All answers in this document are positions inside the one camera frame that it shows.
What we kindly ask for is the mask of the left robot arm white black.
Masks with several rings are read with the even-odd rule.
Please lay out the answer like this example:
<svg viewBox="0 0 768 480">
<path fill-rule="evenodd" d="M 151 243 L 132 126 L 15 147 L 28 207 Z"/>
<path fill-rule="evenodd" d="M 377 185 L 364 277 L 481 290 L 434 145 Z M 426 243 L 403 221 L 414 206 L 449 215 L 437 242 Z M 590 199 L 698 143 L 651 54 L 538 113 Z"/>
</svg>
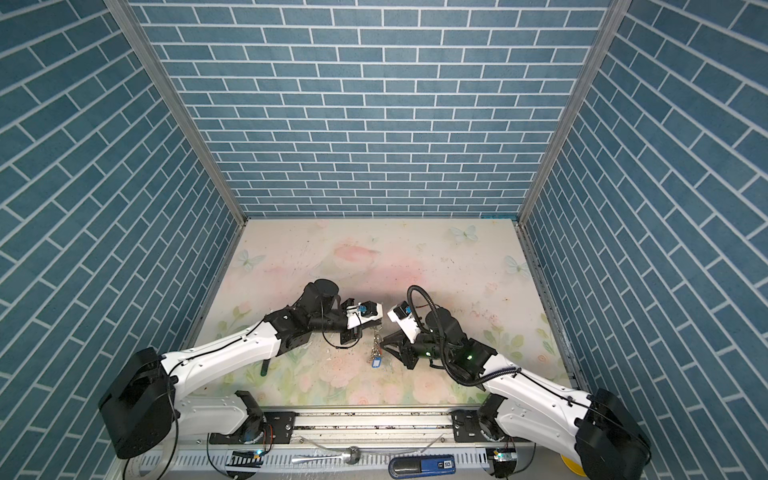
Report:
<svg viewBox="0 0 768 480">
<path fill-rule="evenodd" d="M 380 323 L 381 304 L 340 302 L 327 279 L 308 283 L 297 301 L 255 325 L 199 347 L 159 354 L 147 347 L 133 353 L 98 402 L 118 458 L 128 460 L 159 445 L 178 427 L 183 435 L 231 435 L 258 419 L 257 402 L 223 403 L 206 413 L 185 406 L 199 388 L 242 367 L 269 361 L 306 344 L 313 333 L 361 330 Z"/>
</svg>

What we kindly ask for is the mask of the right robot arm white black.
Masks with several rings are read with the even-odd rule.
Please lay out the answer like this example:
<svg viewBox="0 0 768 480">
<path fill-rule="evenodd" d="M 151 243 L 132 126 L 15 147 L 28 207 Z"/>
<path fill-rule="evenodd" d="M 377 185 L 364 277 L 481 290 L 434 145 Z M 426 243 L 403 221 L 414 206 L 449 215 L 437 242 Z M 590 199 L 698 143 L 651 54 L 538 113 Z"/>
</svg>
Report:
<svg viewBox="0 0 768 480">
<path fill-rule="evenodd" d="M 650 463 L 651 440 L 614 393 L 565 387 L 520 367 L 469 337 L 418 285 L 387 317 L 398 329 L 381 346 L 407 369 L 427 358 L 455 383 L 487 392 L 477 416 L 489 439 L 527 439 L 574 461 L 590 479 L 638 479 Z"/>
</svg>

